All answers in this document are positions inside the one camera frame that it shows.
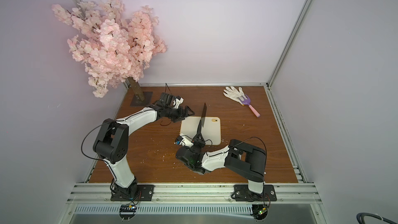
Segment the white cutting board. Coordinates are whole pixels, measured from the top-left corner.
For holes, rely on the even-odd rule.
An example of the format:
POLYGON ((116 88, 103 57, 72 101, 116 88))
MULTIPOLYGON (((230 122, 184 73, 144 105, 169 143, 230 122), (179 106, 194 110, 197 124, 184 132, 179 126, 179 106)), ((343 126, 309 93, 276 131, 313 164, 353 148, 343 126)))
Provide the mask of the white cutting board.
MULTIPOLYGON (((188 117, 181 122, 180 134, 186 138, 193 138, 198 131, 201 117, 188 117)), ((205 117, 204 126, 201 126, 201 134, 206 145, 218 146, 221 144, 221 121, 218 117, 205 117)))

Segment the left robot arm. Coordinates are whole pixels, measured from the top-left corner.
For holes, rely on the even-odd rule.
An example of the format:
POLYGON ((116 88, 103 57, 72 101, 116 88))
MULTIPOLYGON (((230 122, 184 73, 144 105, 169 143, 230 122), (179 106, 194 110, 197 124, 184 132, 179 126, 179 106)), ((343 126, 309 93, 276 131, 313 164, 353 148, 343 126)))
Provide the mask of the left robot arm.
POLYGON ((129 136, 163 117, 179 122, 193 116, 194 111, 188 106, 183 107, 182 103, 182 97, 162 93, 159 100, 137 113, 116 120, 104 120, 93 144, 93 151, 105 162, 114 177, 110 186, 112 201, 134 201, 139 196, 137 179, 126 157, 129 136))

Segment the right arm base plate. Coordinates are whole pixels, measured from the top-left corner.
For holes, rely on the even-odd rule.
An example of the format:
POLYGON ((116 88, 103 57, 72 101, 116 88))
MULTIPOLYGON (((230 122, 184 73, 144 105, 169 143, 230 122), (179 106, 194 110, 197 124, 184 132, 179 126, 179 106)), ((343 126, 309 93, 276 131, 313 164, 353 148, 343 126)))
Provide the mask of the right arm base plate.
POLYGON ((268 184, 263 185, 263 192, 261 194, 250 191, 247 184, 234 185, 234 191, 231 194, 231 198, 238 202, 277 201, 274 186, 268 184))

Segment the black cleaver knife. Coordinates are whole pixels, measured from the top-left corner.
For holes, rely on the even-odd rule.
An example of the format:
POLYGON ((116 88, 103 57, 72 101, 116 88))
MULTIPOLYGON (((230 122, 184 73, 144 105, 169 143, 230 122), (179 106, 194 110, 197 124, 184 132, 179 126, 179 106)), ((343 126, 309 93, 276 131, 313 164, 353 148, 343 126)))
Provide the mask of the black cleaver knife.
POLYGON ((197 133, 200 135, 202 134, 202 128, 204 127, 204 123, 205 123, 205 118, 206 118, 206 112, 207 112, 207 105, 206 103, 204 103, 203 105, 203 110, 202 110, 202 115, 198 124, 198 128, 197 128, 197 133))

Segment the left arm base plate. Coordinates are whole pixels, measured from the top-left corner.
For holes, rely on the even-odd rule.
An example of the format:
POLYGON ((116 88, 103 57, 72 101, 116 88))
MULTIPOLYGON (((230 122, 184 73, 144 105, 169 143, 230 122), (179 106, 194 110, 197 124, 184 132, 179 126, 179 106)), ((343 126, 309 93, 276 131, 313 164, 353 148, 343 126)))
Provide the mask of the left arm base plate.
POLYGON ((151 201, 154 193, 154 185, 132 184, 129 188, 122 188, 116 184, 111 184, 111 201, 151 201))

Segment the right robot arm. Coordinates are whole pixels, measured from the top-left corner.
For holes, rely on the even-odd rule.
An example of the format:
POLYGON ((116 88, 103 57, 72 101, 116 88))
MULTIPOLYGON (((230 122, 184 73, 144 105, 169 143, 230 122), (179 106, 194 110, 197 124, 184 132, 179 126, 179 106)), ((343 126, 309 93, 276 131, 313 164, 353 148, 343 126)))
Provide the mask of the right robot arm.
POLYGON ((206 141, 202 136, 188 139, 186 135, 176 138, 175 144, 180 145, 176 158, 191 171, 204 175, 217 169, 227 168, 248 180, 248 190, 254 194, 263 193, 265 166, 267 159, 266 146, 263 148, 244 141, 230 140, 229 145, 216 151, 202 149, 206 141))

